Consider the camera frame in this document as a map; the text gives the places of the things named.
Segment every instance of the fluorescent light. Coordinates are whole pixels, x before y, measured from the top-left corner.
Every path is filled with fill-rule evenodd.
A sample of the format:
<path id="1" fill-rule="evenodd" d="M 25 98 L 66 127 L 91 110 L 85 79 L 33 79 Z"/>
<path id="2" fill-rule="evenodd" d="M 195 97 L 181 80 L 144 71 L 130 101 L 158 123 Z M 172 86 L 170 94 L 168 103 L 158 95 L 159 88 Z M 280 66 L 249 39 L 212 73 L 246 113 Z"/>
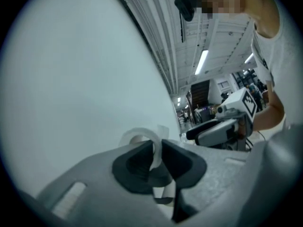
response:
<path id="1" fill-rule="evenodd" d="M 207 54 L 208 54 L 208 50 L 205 50 L 205 51 L 202 52 L 202 55 L 201 55 L 197 70 L 195 72 L 195 75 L 198 75 L 200 73 L 200 71 L 202 69 L 202 66 L 203 66 L 203 64 L 206 60 Z"/>
<path id="2" fill-rule="evenodd" d="M 251 53 L 251 55 L 246 59 L 246 61 L 244 63 L 247 64 L 253 56 L 254 56 L 254 54 Z"/>

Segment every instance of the person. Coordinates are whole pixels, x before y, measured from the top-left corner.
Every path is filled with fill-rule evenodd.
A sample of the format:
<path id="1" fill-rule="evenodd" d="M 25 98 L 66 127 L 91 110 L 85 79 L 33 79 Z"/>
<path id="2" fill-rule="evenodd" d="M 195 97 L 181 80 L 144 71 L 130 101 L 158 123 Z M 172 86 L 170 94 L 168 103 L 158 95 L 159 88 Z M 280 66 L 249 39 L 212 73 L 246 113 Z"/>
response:
<path id="1" fill-rule="evenodd" d="M 188 114 L 187 114 L 186 111 L 184 112 L 184 116 L 185 116 L 185 122 L 187 122 L 188 121 Z"/>
<path id="2" fill-rule="evenodd" d="M 282 3 L 279 0 L 202 0 L 198 4 L 203 12 L 247 14 L 254 21 L 251 49 L 257 63 L 255 72 L 267 86 L 269 105 L 256 114 L 253 130 L 275 127 L 284 114 L 289 124 L 302 124 L 303 43 L 299 29 Z"/>
<path id="3" fill-rule="evenodd" d="M 262 103 L 261 103 L 261 96 L 254 85 L 246 85 L 246 88 L 250 91 L 250 94 L 254 98 L 256 104 L 257 104 L 257 112 L 262 111 Z"/>
<path id="4" fill-rule="evenodd" d="M 181 110 L 181 113 L 179 115 L 179 121 L 180 122 L 185 122 L 185 116 L 184 116 L 183 110 Z"/>
<path id="5" fill-rule="evenodd" d="M 260 79 L 257 81 L 257 87 L 260 89 L 261 93 L 265 91 L 264 84 L 260 81 Z"/>
<path id="6" fill-rule="evenodd" d="M 253 86 L 256 89 L 257 93 L 260 95 L 260 97 L 263 98 L 261 91 L 256 84 L 251 83 L 250 86 Z"/>
<path id="7" fill-rule="evenodd" d="M 223 103 L 228 98 L 228 96 L 225 93 L 222 93 L 221 98 L 222 98 L 221 103 Z"/>

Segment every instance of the ceiling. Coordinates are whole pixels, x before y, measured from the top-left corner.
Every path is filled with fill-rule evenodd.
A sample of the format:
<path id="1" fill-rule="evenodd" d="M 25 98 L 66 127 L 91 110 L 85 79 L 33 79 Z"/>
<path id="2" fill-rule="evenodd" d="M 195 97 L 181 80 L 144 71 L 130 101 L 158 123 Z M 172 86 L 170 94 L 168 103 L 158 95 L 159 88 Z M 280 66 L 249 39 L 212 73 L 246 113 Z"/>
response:
<path id="1" fill-rule="evenodd" d="M 246 15 L 233 19 L 208 19 L 198 12 L 186 22 L 174 0 L 124 0 L 136 19 L 156 61 L 166 87 L 178 108 L 186 105 L 192 84 L 228 73 L 256 67 L 250 42 L 253 22 Z M 209 53 L 199 75 L 195 75 L 202 51 Z"/>

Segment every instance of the white t-shirt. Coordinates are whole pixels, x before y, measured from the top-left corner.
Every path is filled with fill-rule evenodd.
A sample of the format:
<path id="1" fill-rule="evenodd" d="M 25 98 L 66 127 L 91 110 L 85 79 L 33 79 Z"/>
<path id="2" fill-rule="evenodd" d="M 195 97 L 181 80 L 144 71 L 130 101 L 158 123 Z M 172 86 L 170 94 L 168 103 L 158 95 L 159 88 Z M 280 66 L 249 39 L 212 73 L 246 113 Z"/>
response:
<path id="1" fill-rule="evenodd" d="M 301 33 L 279 0 L 275 0 L 280 29 L 271 39 L 254 31 L 251 48 L 255 72 L 265 84 L 271 81 L 281 100 L 289 124 L 303 124 L 303 42 Z"/>

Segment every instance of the white tape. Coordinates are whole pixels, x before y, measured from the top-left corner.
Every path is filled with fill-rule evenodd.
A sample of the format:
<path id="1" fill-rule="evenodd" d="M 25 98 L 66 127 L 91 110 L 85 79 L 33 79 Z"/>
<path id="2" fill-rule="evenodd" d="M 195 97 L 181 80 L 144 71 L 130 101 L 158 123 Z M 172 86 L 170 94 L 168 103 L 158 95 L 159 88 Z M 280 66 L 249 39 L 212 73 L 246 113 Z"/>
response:
<path id="1" fill-rule="evenodd" d="M 174 198 L 176 196 L 176 182 L 171 181 L 166 187 L 164 187 L 163 198 Z"/>
<path id="2" fill-rule="evenodd" d="M 131 143 L 138 143 L 143 141 L 144 137 L 148 138 L 153 142 L 154 145 L 154 155 L 153 162 L 151 164 L 150 170 L 160 166 L 162 159 L 162 139 L 152 130 L 146 128 L 133 128 L 125 132 L 120 140 L 119 146 L 129 145 Z"/>
<path id="3" fill-rule="evenodd" d="M 163 125 L 157 125 L 157 127 L 158 127 L 157 134 L 158 134 L 159 138 L 168 140 L 169 128 L 166 126 L 163 126 Z"/>

